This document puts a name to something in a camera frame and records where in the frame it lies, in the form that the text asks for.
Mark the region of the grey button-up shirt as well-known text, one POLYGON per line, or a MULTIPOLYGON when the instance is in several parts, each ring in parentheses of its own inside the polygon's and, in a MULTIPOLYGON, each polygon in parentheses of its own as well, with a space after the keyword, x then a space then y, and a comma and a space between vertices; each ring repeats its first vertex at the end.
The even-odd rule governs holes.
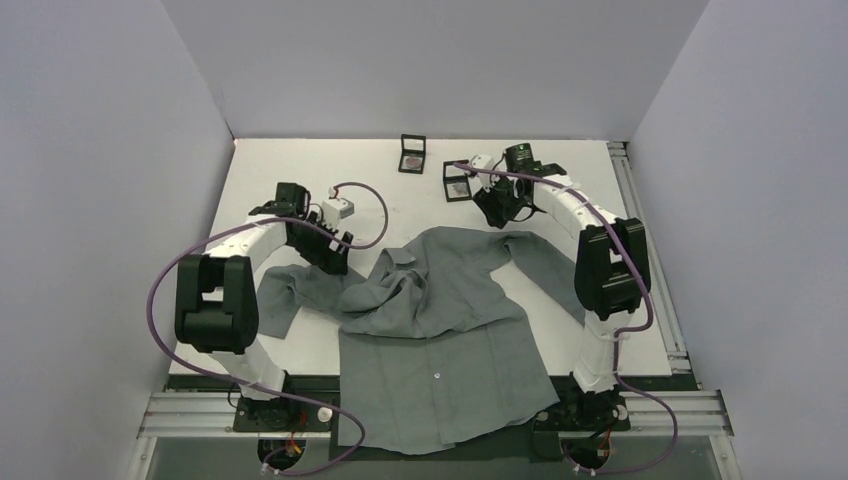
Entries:
POLYGON ((544 238, 434 227, 383 250, 367 276, 268 269, 259 330, 282 338, 303 308, 339 323, 342 445, 447 450, 558 402, 525 309, 492 279, 507 263, 584 318, 575 264, 544 238))

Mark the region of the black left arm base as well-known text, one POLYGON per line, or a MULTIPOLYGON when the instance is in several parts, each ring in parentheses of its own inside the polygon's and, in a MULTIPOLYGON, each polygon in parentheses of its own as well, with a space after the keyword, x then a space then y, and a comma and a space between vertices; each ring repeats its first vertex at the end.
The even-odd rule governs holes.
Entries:
POLYGON ((255 400, 243 395, 234 397, 236 385, 227 392, 227 403, 235 410, 231 429, 239 433, 281 433, 282 437, 260 438, 257 456, 267 464, 262 473, 286 471, 300 461, 306 450, 304 434, 331 430, 335 412, 286 398, 255 400))

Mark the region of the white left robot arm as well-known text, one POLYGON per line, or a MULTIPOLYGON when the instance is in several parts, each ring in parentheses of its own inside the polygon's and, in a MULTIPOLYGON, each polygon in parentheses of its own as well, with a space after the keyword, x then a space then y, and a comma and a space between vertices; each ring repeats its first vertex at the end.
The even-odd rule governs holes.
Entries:
POLYGON ((177 264, 177 340, 209 355, 230 376, 244 380, 242 395, 261 401, 259 416, 275 430, 295 423, 299 405, 282 392, 287 374, 257 339, 256 268, 275 251, 291 247, 321 271, 343 275, 353 240, 350 233, 334 239, 340 221, 354 212, 351 201, 331 194, 312 211, 310 200, 305 187, 281 182, 273 199, 249 211, 242 230, 177 264))

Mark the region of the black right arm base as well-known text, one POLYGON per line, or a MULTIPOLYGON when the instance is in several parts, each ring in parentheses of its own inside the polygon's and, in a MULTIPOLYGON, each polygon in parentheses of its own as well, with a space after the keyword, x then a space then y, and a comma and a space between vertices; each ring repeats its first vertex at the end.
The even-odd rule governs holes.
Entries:
POLYGON ((611 434, 630 427, 619 388, 586 393, 578 387, 529 422, 530 460, 574 461, 598 470, 612 456, 611 434))

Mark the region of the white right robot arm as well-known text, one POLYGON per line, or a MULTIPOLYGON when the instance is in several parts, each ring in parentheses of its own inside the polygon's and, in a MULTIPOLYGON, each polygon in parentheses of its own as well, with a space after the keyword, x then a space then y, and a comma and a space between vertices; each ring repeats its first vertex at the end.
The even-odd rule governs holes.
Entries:
POLYGON ((586 316, 572 376, 581 389, 563 403, 572 424, 588 427, 604 412, 598 393, 618 383, 620 342, 633 315, 650 305, 645 226, 598 205, 562 166, 536 160, 528 143, 506 148, 500 159, 475 155, 463 169, 489 226, 502 229, 528 210, 550 216, 577 243, 573 281, 586 316))

